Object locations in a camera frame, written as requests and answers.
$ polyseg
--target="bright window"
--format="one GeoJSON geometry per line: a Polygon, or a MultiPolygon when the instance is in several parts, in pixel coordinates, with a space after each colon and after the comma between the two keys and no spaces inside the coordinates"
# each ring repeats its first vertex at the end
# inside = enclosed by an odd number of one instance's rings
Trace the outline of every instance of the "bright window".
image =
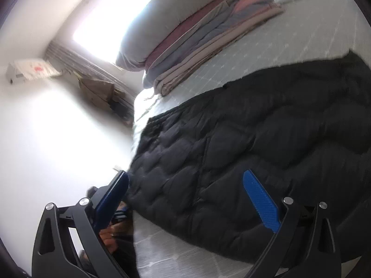
{"type": "Polygon", "coordinates": [[[115,63],[121,40],[131,21],[149,0],[100,0],[73,38],[94,56],[115,63]]]}

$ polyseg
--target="black quilted jacket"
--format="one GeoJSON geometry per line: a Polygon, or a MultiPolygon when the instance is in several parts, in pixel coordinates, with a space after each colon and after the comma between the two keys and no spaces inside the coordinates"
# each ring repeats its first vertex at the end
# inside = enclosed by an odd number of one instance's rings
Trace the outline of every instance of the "black quilted jacket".
{"type": "Polygon", "coordinates": [[[370,148],[371,71],[357,55],[264,69],[151,118],[126,200],[189,243],[252,262],[272,232],[242,186],[251,169],[277,200],[327,202],[347,261],[370,245],[370,148]]]}

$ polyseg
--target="silver pivot bolt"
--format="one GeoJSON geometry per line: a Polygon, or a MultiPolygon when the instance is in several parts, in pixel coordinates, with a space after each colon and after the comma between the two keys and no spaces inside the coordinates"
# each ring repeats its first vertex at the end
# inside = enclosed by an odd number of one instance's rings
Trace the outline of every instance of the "silver pivot bolt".
{"type": "Polygon", "coordinates": [[[53,203],[49,203],[45,206],[45,209],[46,210],[52,210],[54,208],[54,204],[53,203]]]}
{"type": "Polygon", "coordinates": [[[325,202],[320,202],[320,208],[327,209],[327,204],[325,202]]]}
{"type": "Polygon", "coordinates": [[[294,202],[294,200],[292,198],[290,198],[289,196],[285,197],[283,199],[283,202],[286,204],[286,205],[292,205],[292,203],[294,202]]]}
{"type": "Polygon", "coordinates": [[[86,206],[87,204],[89,204],[90,200],[88,198],[83,198],[79,201],[79,204],[81,206],[86,206]]]}

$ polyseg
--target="bed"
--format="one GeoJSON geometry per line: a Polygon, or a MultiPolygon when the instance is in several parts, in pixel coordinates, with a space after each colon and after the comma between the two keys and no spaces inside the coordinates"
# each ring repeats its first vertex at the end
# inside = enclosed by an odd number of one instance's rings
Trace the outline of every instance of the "bed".
{"type": "MultiPolygon", "coordinates": [[[[142,91],[135,100],[134,156],[148,119],[203,92],[256,70],[316,58],[342,56],[349,49],[371,64],[371,27],[353,0],[276,0],[285,12],[246,34],[169,95],[142,91]]],[[[242,278],[251,264],[233,261],[187,244],[139,214],[134,243],[141,277],[242,278]]]]}

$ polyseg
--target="gray pillow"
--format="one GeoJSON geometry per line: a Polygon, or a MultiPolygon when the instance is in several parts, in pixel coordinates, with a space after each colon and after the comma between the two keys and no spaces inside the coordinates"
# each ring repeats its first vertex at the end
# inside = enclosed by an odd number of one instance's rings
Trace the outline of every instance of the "gray pillow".
{"type": "Polygon", "coordinates": [[[144,69],[150,53],[185,19],[213,0],[151,0],[131,22],[116,64],[125,70],[144,69]]]}

